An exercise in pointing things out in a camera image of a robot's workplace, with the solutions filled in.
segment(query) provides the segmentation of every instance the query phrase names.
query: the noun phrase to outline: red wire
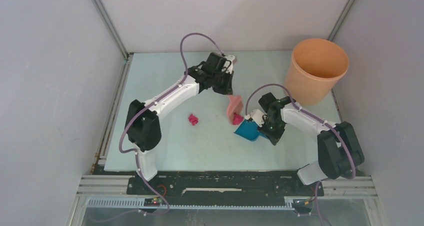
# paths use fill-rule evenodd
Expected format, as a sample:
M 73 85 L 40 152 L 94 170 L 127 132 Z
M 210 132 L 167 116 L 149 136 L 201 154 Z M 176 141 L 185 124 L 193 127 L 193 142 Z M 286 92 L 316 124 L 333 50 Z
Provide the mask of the red wire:
M 161 185 L 158 185 L 157 187 L 163 187 L 164 188 L 164 192 L 163 192 L 162 197 L 165 197 L 165 195 L 167 194 L 165 185 L 161 184 Z

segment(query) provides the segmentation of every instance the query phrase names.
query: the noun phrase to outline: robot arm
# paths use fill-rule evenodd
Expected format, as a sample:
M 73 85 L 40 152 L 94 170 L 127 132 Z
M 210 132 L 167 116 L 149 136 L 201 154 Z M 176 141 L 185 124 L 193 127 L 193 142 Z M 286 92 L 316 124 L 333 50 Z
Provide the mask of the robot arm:
M 127 132 L 128 139 L 137 150 L 138 160 L 145 179 L 152 179 L 158 172 L 155 153 L 152 149 L 156 147 L 162 137 L 160 122 L 183 101 L 199 94 L 203 90 L 212 88 L 213 91 L 219 94 L 233 94 L 233 65 L 236 61 L 236 57 L 232 55 L 223 56 L 211 53 L 206 62 L 190 67 L 185 81 L 182 82 L 183 77 L 178 80 L 170 87 L 178 86 L 178 88 L 167 94 L 160 101 L 156 101 L 156 99 L 168 93 L 170 88 L 143 103 L 138 100 L 130 103 L 125 125 L 145 105 L 154 103 L 153 106 L 138 117 Z
M 259 104 L 265 113 L 253 110 L 248 117 L 255 121 L 258 131 L 264 134 L 273 145 L 280 140 L 287 123 L 317 139 L 318 161 L 297 171 L 297 176 L 303 184 L 309 185 L 325 178 L 336 179 L 351 170 L 346 153 L 342 147 L 338 146 L 338 140 L 331 130 L 300 112 L 291 103 L 289 97 L 276 99 L 272 93 L 267 93 L 259 99 Z M 356 166 L 362 164 L 364 155 L 352 125 L 348 122 L 327 123 L 345 142 L 354 164 Z

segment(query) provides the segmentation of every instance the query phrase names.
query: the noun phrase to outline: blue dustpan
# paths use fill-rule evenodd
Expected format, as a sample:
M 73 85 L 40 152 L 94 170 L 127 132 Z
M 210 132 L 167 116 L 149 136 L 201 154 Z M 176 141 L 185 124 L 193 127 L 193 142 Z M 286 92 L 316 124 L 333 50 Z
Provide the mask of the blue dustpan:
M 252 142 L 256 141 L 259 136 L 266 138 L 258 131 L 258 125 L 254 121 L 244 120 L 234 133 Z

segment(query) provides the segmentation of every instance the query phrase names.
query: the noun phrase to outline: gray floor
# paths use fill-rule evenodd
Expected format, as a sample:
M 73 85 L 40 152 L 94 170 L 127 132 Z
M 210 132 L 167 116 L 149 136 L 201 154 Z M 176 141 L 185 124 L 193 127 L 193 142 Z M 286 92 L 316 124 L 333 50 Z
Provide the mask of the gray floor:
M 332 226 L 369 225 L 362 200 L 320 200 L 319 208 Z M 173 226 L 215 226 L 215 225 L 320 225 L 317 216 L 297 217 L 292 211 L 276 210 L 171 210 L 163 216 L 146 216 L 130 213 L 105 223 L 94 223 L 95 219 L 113 217 L 128 209 L 88 208 L 84 224 L 90 225 L 173 225 Z

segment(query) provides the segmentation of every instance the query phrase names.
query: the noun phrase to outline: orange bin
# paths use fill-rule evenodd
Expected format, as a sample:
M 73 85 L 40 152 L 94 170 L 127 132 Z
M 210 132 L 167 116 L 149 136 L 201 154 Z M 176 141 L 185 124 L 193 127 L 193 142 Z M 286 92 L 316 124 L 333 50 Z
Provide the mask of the orange bin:
M 349 67 L 346 52 L 324 39 L 307 39 L 295 46 L 284 86 L 302 105 L 320 102 Z

